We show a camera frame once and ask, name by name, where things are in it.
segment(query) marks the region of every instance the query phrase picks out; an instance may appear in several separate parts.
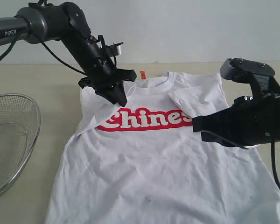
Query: wire mesh basket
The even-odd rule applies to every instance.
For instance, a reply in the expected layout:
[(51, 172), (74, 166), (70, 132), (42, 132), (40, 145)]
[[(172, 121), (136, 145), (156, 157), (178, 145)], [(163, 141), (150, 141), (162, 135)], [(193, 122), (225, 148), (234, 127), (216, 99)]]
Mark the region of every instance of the wire mesh basket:
[(40, 130), (36, 102), (21, 94), (0, 95), (0, 196), (26, 166)]

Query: red print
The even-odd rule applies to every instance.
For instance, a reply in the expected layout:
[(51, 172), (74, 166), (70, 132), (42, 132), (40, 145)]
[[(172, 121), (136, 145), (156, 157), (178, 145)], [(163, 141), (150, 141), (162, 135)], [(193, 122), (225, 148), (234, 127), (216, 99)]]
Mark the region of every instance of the red print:
[(151, 112), (147, 108), (138, 108), (135, 113), (121, 108), (109, 120), (98, 126), (106, 132), (147, 131), (192, 126), (192, 119), (181, 110)]

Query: table surface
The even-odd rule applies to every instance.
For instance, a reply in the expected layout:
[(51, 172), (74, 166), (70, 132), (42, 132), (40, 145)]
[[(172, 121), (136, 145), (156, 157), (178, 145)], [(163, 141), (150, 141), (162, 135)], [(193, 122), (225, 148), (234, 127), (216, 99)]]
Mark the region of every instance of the table surface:
[[(280, 62), (268, 62), (280, 83)], [(140, 70), (147, 77), (167, 71), (190, 74), (213, 74), (222, 63), (129, 64), (118, 67)], [(32, 156), (15, 184), (0, 197), (0, 224), (42, 224), (51, 188), (64, 146), (75, 132), (82, 117), (80, 89), (82, 76), (62, 65), (0, 65), (0, 94), (21, 93), (39, 105), (42, 126)], [(250, 86), (223, 81), (229, 104), (239, 96), (251, 95)], [(259, 153), (271, 171), (270, 145), (259, 147)], [(276, 144), (277, 170), (280, 178), (280, 143)]]

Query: orange clothing tag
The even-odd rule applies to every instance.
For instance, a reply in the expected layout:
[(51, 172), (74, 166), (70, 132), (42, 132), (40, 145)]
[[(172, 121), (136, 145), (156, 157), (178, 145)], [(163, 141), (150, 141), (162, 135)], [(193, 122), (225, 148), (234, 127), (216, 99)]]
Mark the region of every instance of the orange clothing tag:
[(140, 73), (141, 73), (141, 79), (146, 79), (145, 71), (140, 71)]

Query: metal basket rim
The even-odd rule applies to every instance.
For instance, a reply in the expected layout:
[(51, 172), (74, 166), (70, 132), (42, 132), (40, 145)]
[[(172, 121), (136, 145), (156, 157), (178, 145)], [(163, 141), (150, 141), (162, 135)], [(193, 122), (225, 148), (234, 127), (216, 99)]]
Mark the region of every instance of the metal basket rim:
[(36, 109), (36, 114), (37, 114), (37, 129), (36, 129), (36, 132), (35, 132), (35, 135), (34, 135), (34, 141), (31, 145), (31, 147), (29, 148), (29, 152), (26, 156), (26, 158), (21, 162), (21, 164), (19, 165), (18, 169), (16, 170), (16, 172), (12, 175), (12, 177), (10, 179), (8, 179), (1, 187), (0, 187), (0, 192), (2, 190), (4, 190), (6, 187), (10, 188), (13, 184), (10, 185), (10, 183), (13, 183), (13, 181), (18, 178), (18, 174), (21, 173), (23, 171), (23, 169), (25, 168), (32, 152), (33, 152), (33, 149), (35, 147), (35, 144), (36, 144), (36, 141), (37, 141), (37, 138), (38, 138), (38, 135), (39, 135), (39, 131), (40, 131), (40, 128), (41, 128), (41, 112), (39, 110), (39, 106), (38, 104), (36, 103), (36, 101), (34, 99), (32, 99), (31, 97), (29, 96), (26, 96), (26, 95), (23, 95), (23, 94), (19, 94), (19, 93), (6, 93), (6, 94), (0, 94), (0, 97), (22, 97), (22, 98), (26, 98), (26, 99), (29, 99), (35, 106), (35, 109)]

